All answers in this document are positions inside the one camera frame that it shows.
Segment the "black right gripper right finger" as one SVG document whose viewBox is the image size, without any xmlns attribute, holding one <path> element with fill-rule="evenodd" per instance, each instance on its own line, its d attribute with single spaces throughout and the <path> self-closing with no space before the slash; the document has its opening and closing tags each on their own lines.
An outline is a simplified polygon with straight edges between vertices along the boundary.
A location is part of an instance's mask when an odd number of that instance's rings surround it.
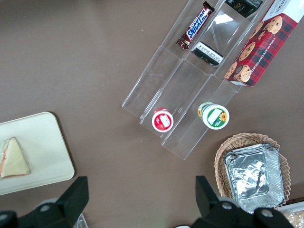
<svg viewBox="0 0 304 228">
<path fill-rule="evenodd" d="M 196 176 L 195 197 L 201 217 L 192 228 L 254 228 L 254 217 L 227 200 L 219 200 L 205 176 Z"/>
</svg>

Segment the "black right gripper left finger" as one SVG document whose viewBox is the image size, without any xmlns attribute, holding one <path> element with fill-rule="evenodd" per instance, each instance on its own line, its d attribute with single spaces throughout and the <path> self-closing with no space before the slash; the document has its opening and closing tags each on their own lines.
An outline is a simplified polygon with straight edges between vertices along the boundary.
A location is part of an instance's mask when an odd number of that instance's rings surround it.
<svg viewBox="0 0 304 228">
<path fill-rule="evenodd" d="M 79 176 L 56 200 L 19 218 L 20 228 L 72 228 L 89 201 L 88 178 Z"/>
</svg>

